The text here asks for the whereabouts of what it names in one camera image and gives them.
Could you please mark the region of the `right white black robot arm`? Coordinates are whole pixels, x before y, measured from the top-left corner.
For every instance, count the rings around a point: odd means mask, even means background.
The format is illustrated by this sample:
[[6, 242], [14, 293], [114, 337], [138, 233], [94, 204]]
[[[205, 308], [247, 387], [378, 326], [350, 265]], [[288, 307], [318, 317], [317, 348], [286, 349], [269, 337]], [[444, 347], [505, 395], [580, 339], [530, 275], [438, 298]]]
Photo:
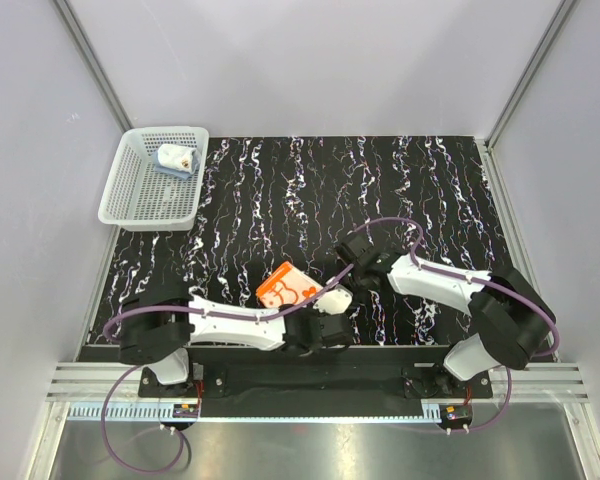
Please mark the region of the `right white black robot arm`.
[[356, 232], [344, 237], [336, 252], [353, 266], [358, 288], [389, 286], [397, 295], [422, 297], [471, 318], [469, 338], [453, 345], [434, 371], [443, 395], [460, 394], [483, 371], [522, 370], [534, 357], [555, 351], [541, 349], [549, 336], [559, 340], [555, 315], [514, 267], [463, 270], [424, 260], [414, 251], [383, 251]]

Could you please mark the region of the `orange white towel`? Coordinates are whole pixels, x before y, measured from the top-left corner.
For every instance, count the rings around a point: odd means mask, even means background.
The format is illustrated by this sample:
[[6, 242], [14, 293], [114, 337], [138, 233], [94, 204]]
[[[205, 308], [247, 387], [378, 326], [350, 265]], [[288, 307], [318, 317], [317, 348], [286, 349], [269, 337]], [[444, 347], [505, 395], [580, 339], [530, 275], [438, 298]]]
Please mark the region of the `orange white towel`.
[[256, 289], [256, 296], [264, 307], [278, 308], [298, 305], [321, 289], [318, 282], [286, 261]]

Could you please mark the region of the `blue white bear towel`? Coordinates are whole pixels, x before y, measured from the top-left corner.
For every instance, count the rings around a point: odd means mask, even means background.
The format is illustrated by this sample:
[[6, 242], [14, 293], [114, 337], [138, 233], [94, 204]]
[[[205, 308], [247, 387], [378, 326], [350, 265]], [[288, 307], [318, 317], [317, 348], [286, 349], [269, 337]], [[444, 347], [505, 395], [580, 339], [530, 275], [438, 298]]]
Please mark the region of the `blue white bear towel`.
[[152, 154], [154, 169], [158, 173], [181, 179], [189, 179], [201, 164], [201, 157], [195, 147], [175, 144], [162, 144]]

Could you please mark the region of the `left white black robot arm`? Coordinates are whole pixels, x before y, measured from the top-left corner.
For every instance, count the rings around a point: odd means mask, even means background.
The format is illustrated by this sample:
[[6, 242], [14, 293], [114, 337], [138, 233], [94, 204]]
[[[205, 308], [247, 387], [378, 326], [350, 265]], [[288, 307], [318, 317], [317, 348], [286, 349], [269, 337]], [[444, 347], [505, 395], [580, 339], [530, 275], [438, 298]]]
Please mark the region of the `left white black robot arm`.
[[146, 366], [176, 396], [195, 386], [196, 372], [185, 346], [189, 343], [243, 345], [265, 352], [305, 356], [353, 344], [346, 311], [352, 294], [337, 286], [307, 305], [274, 308], [219, 304], [200, 296], [139, 296], [103, 328], [118, 345], [118, 361]]

